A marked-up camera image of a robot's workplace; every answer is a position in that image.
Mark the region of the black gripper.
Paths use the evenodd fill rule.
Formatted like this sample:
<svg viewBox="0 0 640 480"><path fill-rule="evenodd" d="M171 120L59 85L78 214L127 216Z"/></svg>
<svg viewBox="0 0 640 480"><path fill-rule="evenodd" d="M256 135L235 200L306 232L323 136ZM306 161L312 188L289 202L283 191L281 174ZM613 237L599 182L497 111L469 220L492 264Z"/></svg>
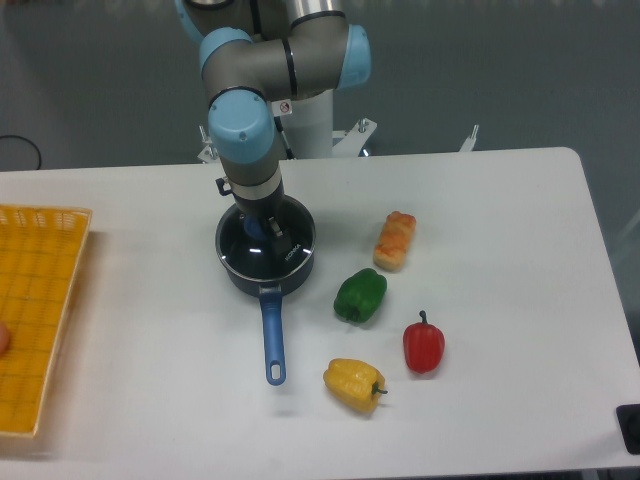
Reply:
<svg viewBox="0 0 640 480"><path fill-rule="evenodd" d="M277 215L284 199L283 182L280 177L273 176L267 182L255 186L244 186L231 182L227 177L216 180L221 196L231 195L234 204L223 214L224 218L239 215L266 220L265 231L269 243L271 259L276 262L285 261L294 247L291 231L282 227Z"/></svg>

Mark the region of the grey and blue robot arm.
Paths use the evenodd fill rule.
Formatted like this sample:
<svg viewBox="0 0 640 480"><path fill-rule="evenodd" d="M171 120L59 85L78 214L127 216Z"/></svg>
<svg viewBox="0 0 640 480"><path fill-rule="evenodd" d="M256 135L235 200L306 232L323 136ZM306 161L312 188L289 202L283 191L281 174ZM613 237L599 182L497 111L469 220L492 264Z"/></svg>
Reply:
<svg viewBox="0 0 640 480"><path fill-rule="evenodd" d="M332 154L333 93L369 79L368 35L338 1L178 1L175 8L199 46L224 190L244 213L247 236L284 256L300 229L280 213L279 155Z"/></svg>

